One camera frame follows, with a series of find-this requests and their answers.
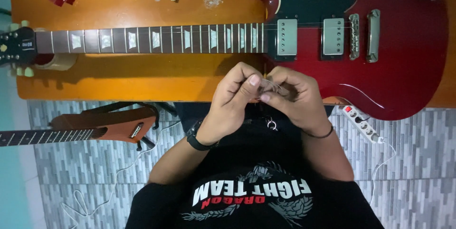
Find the fretboard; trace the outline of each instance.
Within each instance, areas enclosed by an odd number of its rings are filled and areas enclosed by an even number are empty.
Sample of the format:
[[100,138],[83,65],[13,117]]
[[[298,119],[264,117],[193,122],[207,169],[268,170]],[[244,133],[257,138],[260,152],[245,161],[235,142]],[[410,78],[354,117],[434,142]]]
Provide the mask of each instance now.
[[38,53],[266,53],[264,23],[37,32]]
[[96,132],[97,129],[0,131],[0,146],[88,140]]

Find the electrical outlet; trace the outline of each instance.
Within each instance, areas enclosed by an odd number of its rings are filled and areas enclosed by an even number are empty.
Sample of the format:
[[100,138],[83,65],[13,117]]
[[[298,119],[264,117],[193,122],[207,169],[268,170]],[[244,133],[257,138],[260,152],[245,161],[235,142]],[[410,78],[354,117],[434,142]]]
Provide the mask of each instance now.
[[355,107],[347,105],[343,108],[343,112],[367,140],[371,141],[373,144],[384,143],[385,139],[382,136],[379,136],[375,129],[360,116],[360,113]]

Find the black watch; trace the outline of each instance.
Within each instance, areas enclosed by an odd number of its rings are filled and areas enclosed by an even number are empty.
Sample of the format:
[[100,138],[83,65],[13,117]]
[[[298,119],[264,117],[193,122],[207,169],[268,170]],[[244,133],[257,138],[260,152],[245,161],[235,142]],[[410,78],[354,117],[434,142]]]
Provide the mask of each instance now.
[[187,142],[197,150],[211,150],[212,148],[217,146],[220,141],[217,141],[215,144],[212,145],[202,145],[200,142],[198,142],[196,136],[201,124],[202,120],[199,120],[187,131],[187,133],[185,134],[185,136],[187,137]]

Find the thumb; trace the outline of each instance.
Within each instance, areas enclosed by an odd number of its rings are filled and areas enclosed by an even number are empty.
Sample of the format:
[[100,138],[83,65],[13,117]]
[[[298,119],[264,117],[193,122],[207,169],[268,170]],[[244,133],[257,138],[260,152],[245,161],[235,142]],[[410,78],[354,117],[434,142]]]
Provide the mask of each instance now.
[[291,109],[293,103],[275,92],[266,92],[260,96],[260,100],[269,106],[276,108],[288,116],[288,112]]
[[244,108],[251,99],[256,97],[260,81],[261,78],[256,74],[248,77],[234,95],[232,101]]

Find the acoustic guitar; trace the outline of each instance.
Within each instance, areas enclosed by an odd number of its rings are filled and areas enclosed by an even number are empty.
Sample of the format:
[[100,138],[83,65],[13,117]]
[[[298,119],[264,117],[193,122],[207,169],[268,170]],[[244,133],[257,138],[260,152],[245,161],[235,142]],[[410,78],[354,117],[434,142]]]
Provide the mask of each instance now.
[[417,113],[439,85],[448,45],[446,0],[262,1],[266,22],[52,32],[22,27],[0,35],[0,64],[63,70],[78,53],[262,53],[271,66],[314,77],[323,98],[344,98],[381,120]]
[[0,131],[0,147],[81,140],[118,140],[138,144],[155,120],[156,114],[149,107],[107,113],[62,114],[50,122],[52,129]]

